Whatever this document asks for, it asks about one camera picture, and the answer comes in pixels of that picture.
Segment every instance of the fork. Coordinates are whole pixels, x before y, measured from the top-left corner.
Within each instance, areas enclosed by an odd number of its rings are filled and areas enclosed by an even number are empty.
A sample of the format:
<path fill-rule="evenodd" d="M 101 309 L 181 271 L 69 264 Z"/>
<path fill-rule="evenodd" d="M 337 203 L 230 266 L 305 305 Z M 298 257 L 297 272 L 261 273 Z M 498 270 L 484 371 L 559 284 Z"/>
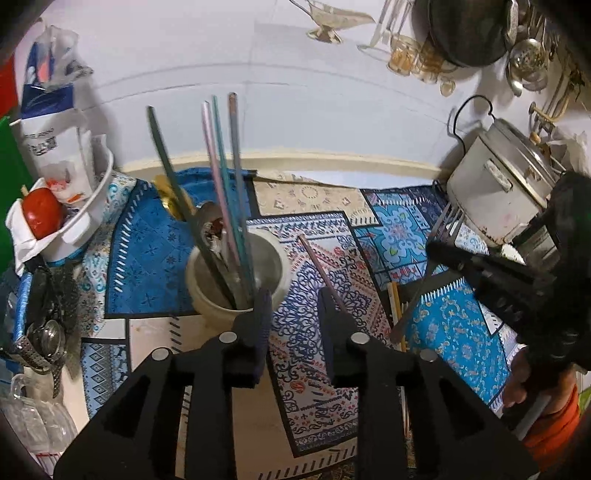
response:
<path fill-rule="evenodd" d="M 451 202 L 448 203 L 441 212 L 441 215 L 437 219 L 437 222 L 433 226 L 431 232 L 429 233 L 426 245 L 434 240 L 439 240 L 440 242 L 446 242 L 448 244 L 454 245 L 456 243 L 457 236 L 460 233 L 460 228 L 462 227 L 465 216 L 466 214 L 461 207 L 458 205 L 452 205 Z M 411 319 L 413 311 L 416 308 L 421 295 L 423 294 L 423 285 L 425 280 L 433 275 L 433 272 L 435 272 L 437 266 L 438 263 L 434 262 L 430 258 L 427 258 L 425 275 L 421 280 L 419 288 L 416 289 L 413 298 L 409 302 L 407 308 L 404 310 L 398 323 L 392 327 L 390 341 L 394 345 L 402 341 L 402 337 L 404 336 L 404 332 L 406 330 L 406 325 Z"/>

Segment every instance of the orange sleeve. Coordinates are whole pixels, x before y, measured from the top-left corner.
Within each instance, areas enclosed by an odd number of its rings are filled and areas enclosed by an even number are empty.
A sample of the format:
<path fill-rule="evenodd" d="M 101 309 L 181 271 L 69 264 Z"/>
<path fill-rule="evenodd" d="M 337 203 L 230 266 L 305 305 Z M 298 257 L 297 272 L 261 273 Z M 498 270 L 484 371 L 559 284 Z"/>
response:
<path fill-rule="evenodd" d="M 523 440 L 543 472 L 557 462 L 579 424 L 579 392 L 573 388 L 562 410 L 538 419 Z"/>

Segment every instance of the glass cup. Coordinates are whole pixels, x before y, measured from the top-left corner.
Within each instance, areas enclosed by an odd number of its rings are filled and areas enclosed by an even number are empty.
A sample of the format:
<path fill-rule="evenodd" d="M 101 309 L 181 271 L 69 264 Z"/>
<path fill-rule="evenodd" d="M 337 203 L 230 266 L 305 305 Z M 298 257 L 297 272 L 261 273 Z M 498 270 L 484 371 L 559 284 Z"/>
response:
<path fill-rule="evenodd" d="M 2 412 L 30 453 L 37 456 L 61 453 L 77 435 L 74 421 L 58 402 L 21 396 L 22 388 L 32 383 L 22 374 L 12 377 L 10 395 L 0 399 Z"/>
<path fill-rule="evenodd" d="M 455 65 L 444 64 L 447 62 L 433 45 L 431 37 L 427 37 L 417 55 L 413 75 L 422 82 L 433 85 L 437 83 L 440 73 L 452 73 L 457 70 Z"/>
<path fill-rule="evenodd" d="M 414 68 L 419 50 L 418 42 L 405 35 L 393 35 L 390 48 L 392 54 L 388 68 L 398 75 L 408 77 Z"/>

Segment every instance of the human hand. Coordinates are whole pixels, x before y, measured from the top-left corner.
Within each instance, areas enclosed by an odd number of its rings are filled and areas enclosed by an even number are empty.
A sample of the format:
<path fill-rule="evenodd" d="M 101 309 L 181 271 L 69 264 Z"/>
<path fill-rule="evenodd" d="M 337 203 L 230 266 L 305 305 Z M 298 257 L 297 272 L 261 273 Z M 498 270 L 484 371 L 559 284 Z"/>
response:
<path fill-rule="evenodd" d="M 511 375 L 503 390 L 503 405 L 506 408 L 522 403 L 527 398 L 523 383 L 530 377 L 531 368 L 526 357 L 527 348 L 519 351 L 511 362 Z M 546 390 L 551 400 L 542 415 L 552 415 L 562 410 L 569 402 L 576 384 L 575 368 L 571 365 L 558 377 L 558 385 Z"/>

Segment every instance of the wall ledge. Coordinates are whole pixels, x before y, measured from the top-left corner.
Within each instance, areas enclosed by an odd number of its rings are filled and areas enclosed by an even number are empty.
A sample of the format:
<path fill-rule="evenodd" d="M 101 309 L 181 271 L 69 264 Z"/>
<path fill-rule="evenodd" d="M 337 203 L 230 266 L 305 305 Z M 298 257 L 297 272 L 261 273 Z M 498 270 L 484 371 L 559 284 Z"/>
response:
<path fill-rule="evenodd" d="M 194 152 L 170 159 L 175 170 L 189 167 L 208 167 L 206 152 Z M 242 167 L 249 170 L 297 170 L 297 171 L 359 171 L 384 173 L 401 177 L 419 177 L 427 180 L 446 180 L 451 171 L 429 163 L 401 160 L 377 155 L 357 155 L 308 150 L 245 151 L 242 153 Z M 152 180 L 164 173 L 157 158 L 137 160 L 117 168 L 126 175 Z"/>

